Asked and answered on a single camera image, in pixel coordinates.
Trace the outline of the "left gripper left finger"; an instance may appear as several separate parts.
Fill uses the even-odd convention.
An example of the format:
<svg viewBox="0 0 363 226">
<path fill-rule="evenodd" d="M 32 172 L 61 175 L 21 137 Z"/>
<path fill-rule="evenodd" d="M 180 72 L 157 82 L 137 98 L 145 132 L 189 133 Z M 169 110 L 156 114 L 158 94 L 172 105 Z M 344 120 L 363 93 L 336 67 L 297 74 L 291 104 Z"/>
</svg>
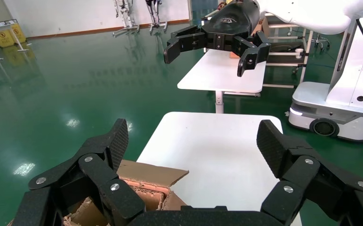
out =
<svg viewBox="0 0 363 226">
<path fill-rule="evenodd" d="M 14 217 L 15 226 L 61 226 L 79 202 L 90 198 L 112 226 L 144 213 L 144 201 L 117 174 L 128 146 L 125 119 L 88 138 L 68 160 L 35 176 Z"/>
</svg>

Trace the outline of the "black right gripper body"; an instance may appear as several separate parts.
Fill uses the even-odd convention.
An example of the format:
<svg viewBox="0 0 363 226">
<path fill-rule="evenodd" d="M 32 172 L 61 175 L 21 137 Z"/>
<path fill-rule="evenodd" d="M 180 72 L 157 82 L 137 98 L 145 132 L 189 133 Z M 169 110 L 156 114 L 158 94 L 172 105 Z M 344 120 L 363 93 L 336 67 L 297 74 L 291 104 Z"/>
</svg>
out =
<svg viewBox="0 0 363 226">
<path fill-rule="evenodd" d="M 260 20 L 259 5 L 254 0 L 234 0 L 217 12 L 201 32 L 208 49 L 231 50 L 234 37 L 248 38 Z"/>
</svg>

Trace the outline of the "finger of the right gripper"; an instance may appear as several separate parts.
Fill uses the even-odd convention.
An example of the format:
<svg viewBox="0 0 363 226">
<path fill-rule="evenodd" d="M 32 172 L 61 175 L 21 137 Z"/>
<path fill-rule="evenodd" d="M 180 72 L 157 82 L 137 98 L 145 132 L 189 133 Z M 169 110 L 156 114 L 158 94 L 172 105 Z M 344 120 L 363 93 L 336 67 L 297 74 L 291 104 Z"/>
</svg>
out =
<svg viewBox="0 0 363 226">
<path fill-rule="evenodd" d="M 237 76 L 242 77 L 246 70 L 254 70 L 258 63 L 267 61 L 271 44 L 262 31 L 253 36 L 234 37 L 234 54 L 240 57 L 237 64 Z"/>
<path fill-rule="evenodd" d="M 164 49 L 164 62 L 171 64 L 182 52 L 205 48 L 206 33 L 192 25 L 171 33 Z"/>
</svg>

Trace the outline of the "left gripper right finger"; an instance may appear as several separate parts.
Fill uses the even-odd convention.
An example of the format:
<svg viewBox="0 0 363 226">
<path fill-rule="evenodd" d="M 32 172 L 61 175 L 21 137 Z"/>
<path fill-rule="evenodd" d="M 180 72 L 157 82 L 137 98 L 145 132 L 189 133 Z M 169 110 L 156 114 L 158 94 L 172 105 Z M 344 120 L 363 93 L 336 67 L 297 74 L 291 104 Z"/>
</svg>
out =
<svg viewBox="0 0 363 226">
<path fill-rule="evenodd" d="M 316 203 L 341 226 L 363 226 L 363 178 L 323 158 L 305 140 L 259 123 L 257 147 L 279 182 L 261 212 L 289 226 L 305 201 Z"/>
</svg>

